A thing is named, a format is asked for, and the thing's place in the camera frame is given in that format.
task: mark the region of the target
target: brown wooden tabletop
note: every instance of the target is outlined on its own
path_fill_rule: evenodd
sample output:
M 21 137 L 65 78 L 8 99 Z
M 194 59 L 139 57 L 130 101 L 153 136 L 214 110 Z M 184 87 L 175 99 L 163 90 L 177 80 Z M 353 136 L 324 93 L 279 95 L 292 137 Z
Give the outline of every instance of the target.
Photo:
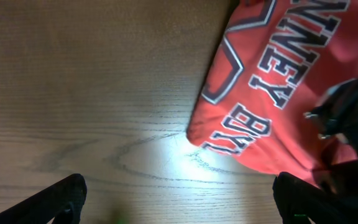
M 228 8 L 0 1 L 0 212 L 81 173 L 81 223 L 281 223 L 272 176 L 185 137 Z

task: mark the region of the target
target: wood grain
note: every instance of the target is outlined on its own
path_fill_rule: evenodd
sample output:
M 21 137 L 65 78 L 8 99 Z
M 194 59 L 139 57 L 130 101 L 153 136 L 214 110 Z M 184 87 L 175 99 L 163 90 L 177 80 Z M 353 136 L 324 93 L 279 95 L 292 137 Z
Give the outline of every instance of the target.
M 81 173 L 82 223 L 280 223 L 273 177 L 185 138 L 229 8 L 0 1 L 0 212 Z

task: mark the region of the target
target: red cloth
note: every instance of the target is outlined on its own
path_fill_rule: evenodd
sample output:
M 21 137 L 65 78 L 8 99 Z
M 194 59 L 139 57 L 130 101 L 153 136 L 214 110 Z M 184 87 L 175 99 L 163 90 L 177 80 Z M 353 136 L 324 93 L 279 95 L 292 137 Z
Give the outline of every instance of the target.
M 357 159 L 320 141 L 303 113 L 331 86 L 358 77 L 358 0 L 241 1 L 216 52 L 188 128 L 197 146 L 267 174 L 315 184 L 321 154 Z

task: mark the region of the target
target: red fabric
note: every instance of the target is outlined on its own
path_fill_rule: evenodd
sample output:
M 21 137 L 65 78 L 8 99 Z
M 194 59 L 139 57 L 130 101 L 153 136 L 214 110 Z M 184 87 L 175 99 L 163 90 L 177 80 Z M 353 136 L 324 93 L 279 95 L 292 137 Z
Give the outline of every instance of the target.
M 358 0 L 352 0 L 342 11 L 317 12 L 319 16 L 324 18 L 332 16 L 339 19 L 339 24 L 333 32 L 327 32 L 324 27 L 304 17 L 287 13 L 288 9 L 298 6 L 313 6 L 315 3 L 311 1 L 297 2 L 296 0 L 273 2 L 275 2 L 275 5 L 271 18 L 264 26 L 242 29 L 236 32 L 230 31 L 231 27 L 240 24 L 244 19 L 260 15 L 266 4 L 270 4 L 272 1 L 259 1 L 259 3 L 251 6 L 242 1 L 234 11 L 225 38 L 237 53 L 244 70 L 225 97 L 216 104 L 210 103 L 203 96 L 199 98 L 188 128 L 187 137 L 192 144 L 206 149 L 214 150 L 208 145 L 213 144 L 214 146 L 232 149 L 233 152 L 237 151 L 237 153 L 232 153 L 232 156 L 241 164 L 259 172 L 279 174 L 287 171 L 315 184 L 311 177 L 311 171 L 312 169 L 324 169 L 321 154 L 328 147 L 335 147 L 335 150 L 337 150 L 333 163 L 357 159 L 356 154 L 349 146 L 320 141 L 317 138 L 317 129 L 311 121 L 304 119 L 303 113 L 312 109 L 329 87 L 358 76 Z M 294 34 L 291 30 L 277 28 L 283 18 L 289 18 L 299 26 L 329 37 L 326 46 L 301 45 L 306 50 L 318 53 L 319 56 L 313 63 L 307 63 L 304 58 L 282 45 L 272 42 L 272 36 L 277 32 Z M 232 65 L 224 53 L 224 44 L 223 40 L 216 52 L 207 77 L 205 88 L 210 92 L 218 91 L 232 70 Z M 293 61 L 309 67 L 309 72 L 298 83 L 298 86 L 290 85 L 294 90 L 283 108 L 275 106 L 274 101 L 266 91 L 251 88 L 249 85 L 253 75 L 257 75 L 270 85 L 283 86 L 289 85 L 287 78 L 294 75 L 293 70 L 287 75 L 282 75 L 274 69 L 266 72 L 258 67 L 268 45 L 276 47 L 281 54 Z M 276 63 L 275 60 L 272 60 L 271 65 L 274 67 Z M 269 134 L 255 137 L 249 133 L 223 126 L 222 122 L 225 117 L 229 116 L 238 103 L 252 114 L 270 120 Z M 250 128 L 241 122 L 236 122 L 236 124 L 245 129 Z M 256 124 L 254 128 L 263 128 L 263 125 Z M 213 138 L 212 135 L 216 131 L 232 136 L 251 136 L 255 141 L 248 142 L 245 148 L 239 149 L 232 141 Z

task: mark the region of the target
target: folded red garment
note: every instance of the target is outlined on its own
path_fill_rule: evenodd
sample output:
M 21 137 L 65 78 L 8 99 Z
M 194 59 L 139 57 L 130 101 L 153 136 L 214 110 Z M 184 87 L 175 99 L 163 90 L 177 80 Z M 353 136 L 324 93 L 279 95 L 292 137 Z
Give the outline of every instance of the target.
M 358 0 L 241 1 L 216 52 L 187 137 L 251 169 L 315 184 L 324 169 L 357 159 L 321 141 L 303 113 L 331 86 L 358 77 Z

